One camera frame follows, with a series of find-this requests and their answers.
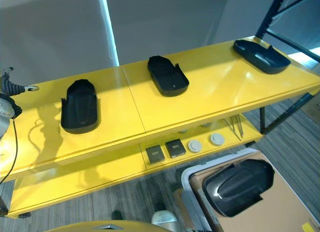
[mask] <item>black metal frame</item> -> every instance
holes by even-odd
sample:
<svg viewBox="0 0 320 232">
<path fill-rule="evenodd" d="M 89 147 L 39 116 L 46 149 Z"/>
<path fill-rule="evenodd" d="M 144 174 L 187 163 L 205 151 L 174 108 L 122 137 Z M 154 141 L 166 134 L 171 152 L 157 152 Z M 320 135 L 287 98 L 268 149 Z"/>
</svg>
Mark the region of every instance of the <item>black metal frame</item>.
<svg viewBox="0 0 320 232">
<path fill-rule="evenodd" d="M 307 48 L 299 45 L 298 43 L 290 40 L 289 38 L 286 38 L 283 35 L 280 35 L 273 30 L 269 29 L 270 24 L 272 21 L 277 18 L 280 15 L 283 15 L 284 13 L 288 12 L 292 8 L 300 5 L 301 3 L 305 2 L 306 0 L 296 0 L 295 2 L 291 3 L 287 7 L 280 9 L 282 3 L 284 0 L 274 0 L 272 5 L 270 6 L 264 20 L 262 21 L 257 33 L 255 34 L 256 37 L 262 39 L 265 34 L 268 34 L 281 42 L 291 46 L 292 48 L 304 53 L 305 55 L 309 56 L 310 58 L 314 59 L 318 63 L 320 63 L 320 56 L 311 52 Z M 270 131 L 272 131 L 275 127 L 277 127 L 280 123 L 282 123 L 284 120 L 286 120 L 289 116 L 291 116 L 294 112 L 296 112 L 298 109 L 300 109 L 303 105 L 305 105 L 309 100 L 311 100 L 314 97 L 314 95 L 310 93 L 306 93 L 303 95 L 297 102 L 295 102 L 293 105 L 291 105 L 283 114 L 281 114 L 277 119 L 275 119 L 270 125 L 266 127 L 265 122 L 265 107 L 260 108 L 260 132 L 263 135 L 266 135 Z"/>
</svg>

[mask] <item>shelf leg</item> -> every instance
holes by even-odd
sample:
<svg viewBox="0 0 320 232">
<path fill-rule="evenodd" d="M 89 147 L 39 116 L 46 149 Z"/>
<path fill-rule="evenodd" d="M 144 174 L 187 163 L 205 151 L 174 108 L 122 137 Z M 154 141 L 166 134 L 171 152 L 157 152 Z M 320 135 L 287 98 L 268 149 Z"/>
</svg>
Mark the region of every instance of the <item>shelf leg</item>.
<svg viewBox="0 0 320 232">
<path fill-rule="evenodd" d="M 31 216 L 31 213 L 27 212 L 27 213 L 19 214 L 18 218 L 25 219 L 25 218 L 29 218 L 30 216 Z"/>
<path fill-rule="evenodd" d="M 254 145 L 255 143 L 256 143 L 255 141 L 251 141 L 251 142 L 249 142 L 249 143 L 246 143 L 246 144 L 245 144 L 245 147 L 248 148 L 248 147 Z"/>
<path fill-rule="evenodd" d="M 313 97 L 314 95 L 310 93 L 306 93 L 305 95 L 303 95 L 297 102 L 291 105 L 283 114 L 281 114 L 277 119 L 275 119 L 271 124 L 269 124 L 261 133 L 266 135 L 267 133 L 272 131 L 275 127 L 277 127 L 279 124 L 285 121 L 288 117 L 290 117 L 294 112 L 296 112 L 302 106 L 304 106 Z"/>
<path fill-rule="evenodd" d="M 264 134 L 266 128 L 266 108 L 260 108 L 260 133 Z"/>
</svg>

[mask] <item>lower shelf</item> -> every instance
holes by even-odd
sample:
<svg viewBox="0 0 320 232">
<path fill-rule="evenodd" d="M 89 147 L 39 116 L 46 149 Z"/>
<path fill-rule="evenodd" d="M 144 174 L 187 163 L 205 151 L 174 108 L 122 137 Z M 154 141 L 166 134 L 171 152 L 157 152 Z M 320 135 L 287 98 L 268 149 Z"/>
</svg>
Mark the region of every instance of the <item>lower shelf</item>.
<svg viewBox="0 0 320 232">
<path fill-rule="evenodd" d="M 241 139 L 231 132 L 223 120 L 218 120 L 209 127 L 200 126 L 189 129 L 186 133 L 164 135 L 141 144 L 16 179 L 7 217 L 17 218 L 20 214 L 262 138 L 262 134 L 243 115 L 240 116 L 240 120 L 244 132 Z M 222 134 L 225 143 L 221 146 L 211 144 L 209 136 L 213 133 Z M 178 138 L 187 151 L 182 156 L 170 158 L 164 144 Z M 189 140 L 199 140 L 202 143 L 201 152 L 190 152 L 187 149 Z M 155 145 L 161 146 L 165 160 L 150 164 L 145 149 Z"/>
</svg>

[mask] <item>black metal bar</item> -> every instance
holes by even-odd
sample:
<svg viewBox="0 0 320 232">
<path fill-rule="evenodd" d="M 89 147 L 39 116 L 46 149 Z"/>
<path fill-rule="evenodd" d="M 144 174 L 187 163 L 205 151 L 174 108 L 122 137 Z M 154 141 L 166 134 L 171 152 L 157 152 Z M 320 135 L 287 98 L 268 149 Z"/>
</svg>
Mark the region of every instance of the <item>black metal bar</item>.
<svg viewBox="0 0 320 232">
<path fill-rule="evenodd" d="M 0 217 L 4 217 L 8 214 L 9 210 L 5 204 L 5 202 L 3 201 L 3 199 L 0 196 Z"/>
<path fill-rule="evenodd" d="M 249 143 L 246 143 L 245 144 L 245 147 L 250 147 L 250 146 L 252 146 L 252 145 L 254 145 L 256 142 L 255 141 L 251 141 L 251 142 L 249 142 Z"/>
<path fill-rule="evenodd" d="M 266 128 L 266 109 L 265 107 L 260 108 L 260 133 L 263 134 Z"/>
<path fill-rule="evenodd" d="M 320 56 L 312 53 L 309 49 L 297 44 L 296 42 L 292 41 L 289 38 L 284 37 L 281 34 L 278 34 L 277 32 L 274 32 L 273 30 L 267 28 L 265 30 L 265 32 L 273 37 L 275 37 L 276 39 L 282 41 L 283 43 L 287 44 L 288 46 L 291 46 L 292 48 L 304 53 L 305 55 L 309 56 L 310 58 L 314 59 L 315 61 L 320 63 Z"/>
<path fill-rule="evenodd" d="M 305 2 L 306 0 L 296 0 L 295 2 L 293 2 L 292 4 L 288 5 L 287 7 L 279 10 L 274 16 L 273 19 L 279 17 L 280 15 L 288 12 L 289 10 L 293 9 L 294 7 L 298 6 L 299 4 Z"/>
<path fill-rule="evenodd" d="M 18 218 L 19 218 L 19 219 L 25 219 L 25 218 L 29 218 L 30 216 L 31 216 L 31 213 L 30 213 L 30 212 L 27 212 L 27 213 L 19 214 L 19 215 L 18 215 Z"/>
<path fill-rule="evenodd" d="M 274 120 L 270 125 L 268 125 L 264 134 L 266 135 L 270 131 L 272 131 L 275 127 L 277 127 L 280 123 L 285 121 L 289 116 L 291 116 L 294 112 L 299 110 L 302 106 L 304 106 L 309 100 L 311 100 L 314 96 L 310 93 L 306 93 L 302 96 L 297 102 L 291 105 L 283 114 L 281 114 L 276 120 Z"/>
<path fill-rule="evenodd" d="M 266 13 L 266 16 L 264 17 L 264 20 L 262 21 L 260 28 L 258 29 L 258 31 L 256 32 L 255 36 L 262 39 L 263 36 L 266 33 L 266 29 L 269 28 L 272 20 L 273 20 L 273 16 L 278 12 L 278 10 L 280 9 L 282 3 L 284 2 L 284 0 L 273 0 L 268 12 Z"/>
</svg>

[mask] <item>light strip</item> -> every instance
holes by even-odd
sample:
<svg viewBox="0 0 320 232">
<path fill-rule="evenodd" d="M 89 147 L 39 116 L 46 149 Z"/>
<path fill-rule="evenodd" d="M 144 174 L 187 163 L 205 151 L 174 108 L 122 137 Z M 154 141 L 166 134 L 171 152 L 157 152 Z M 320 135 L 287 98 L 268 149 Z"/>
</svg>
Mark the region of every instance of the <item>light strip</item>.
<svg viewBox="0 0 320 232">
<path fill-rule="evenodd" d="M 107 3 L 107 0 L 99 0 L 99 1 L 100 1 L 101 12 L 103 15 L 106 37 L 108 40 L 109 57 L 113 61 L 113 66 L 119 66 L 119 58 L 117 54 L 116 42 L 115 42 L 114 32 L 112 29 L 108 3 Z"/>
</svg>

